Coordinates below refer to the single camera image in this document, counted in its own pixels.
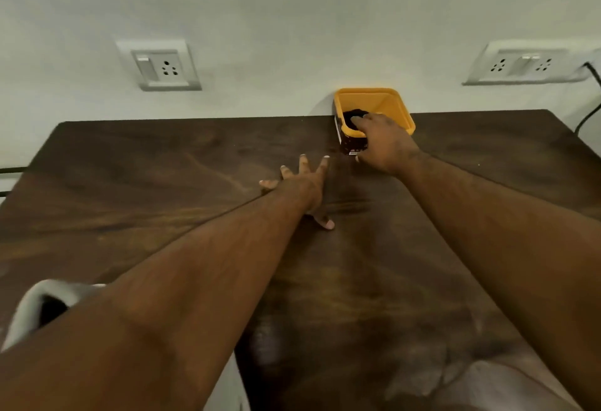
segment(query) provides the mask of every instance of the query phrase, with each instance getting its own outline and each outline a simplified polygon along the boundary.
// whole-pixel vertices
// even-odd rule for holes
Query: wood grain
[[[414,119],[435,156],[601,219],[599,158],[550,112]],[[253,408],[495,409],[466,398],[480,372],[528,390],[524,406],[573,409],[408,191],[337,142],[331,117],[57,126],[0,207],[0,327],[36,281],[110,281],[300,153],[330,154],[336,229],[301,223],[237,347]]]

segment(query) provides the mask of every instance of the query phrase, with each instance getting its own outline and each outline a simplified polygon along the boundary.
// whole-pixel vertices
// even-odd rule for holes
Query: switch plate
[[[601,57],[601,39],[507,39],[488,43],[464,85],[564,83],[585,80]]]
[[[202,89],[183,39],[130,39],[116,45],[123,65],[142,90]]]

